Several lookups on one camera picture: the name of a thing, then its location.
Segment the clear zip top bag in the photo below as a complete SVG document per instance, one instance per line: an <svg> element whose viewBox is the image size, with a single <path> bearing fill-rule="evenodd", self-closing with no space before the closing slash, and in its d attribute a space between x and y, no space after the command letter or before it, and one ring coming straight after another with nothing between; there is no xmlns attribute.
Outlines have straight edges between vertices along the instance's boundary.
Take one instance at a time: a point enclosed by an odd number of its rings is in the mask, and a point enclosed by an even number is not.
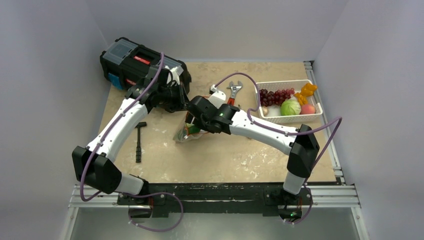
<svg viewBox="0 0 424 240"><path fill-rule="evenodd" d="M184 143L191 140L197 140L203 135L208 134L207 131L194 125L194 120L195 118L187 112L184 119L179 124L179 127L176 129L172 139L177 143Z"/></svg>

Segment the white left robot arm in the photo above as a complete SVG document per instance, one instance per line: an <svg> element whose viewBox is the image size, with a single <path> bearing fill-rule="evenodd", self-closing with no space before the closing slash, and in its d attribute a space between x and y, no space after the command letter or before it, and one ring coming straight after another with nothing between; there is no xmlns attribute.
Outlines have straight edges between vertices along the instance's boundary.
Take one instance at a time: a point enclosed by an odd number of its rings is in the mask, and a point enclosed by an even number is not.
<svg viewBox="0 0 424 240"><path fill-rule="evenodd" d="M153 108L184 110L183 73L182 66L153 66L147 76L127 90L117 112L95 139L86 146L75 147L72 161L81 195L84 186L90 186L105 194L129 194L138 205L148 201L146 180L122 173L114 161L127 138Z"/></svg>

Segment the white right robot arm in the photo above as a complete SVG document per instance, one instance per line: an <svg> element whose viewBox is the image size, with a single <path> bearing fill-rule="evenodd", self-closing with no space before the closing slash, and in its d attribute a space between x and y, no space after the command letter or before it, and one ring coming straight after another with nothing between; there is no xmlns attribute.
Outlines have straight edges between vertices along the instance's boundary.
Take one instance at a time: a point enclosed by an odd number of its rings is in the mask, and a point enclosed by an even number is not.
<svg viewBox="0 0 424 240"><path fill-rule="evenodd" d="M301 188L311 176L320 150L308 125L299 128L278 125L227 103L216 107L203 96L194 97L187 104L187 111L193 116L194 125L204 131L251 138L285 154L287 174L280 196L288 204L300 198Z"/></svg>

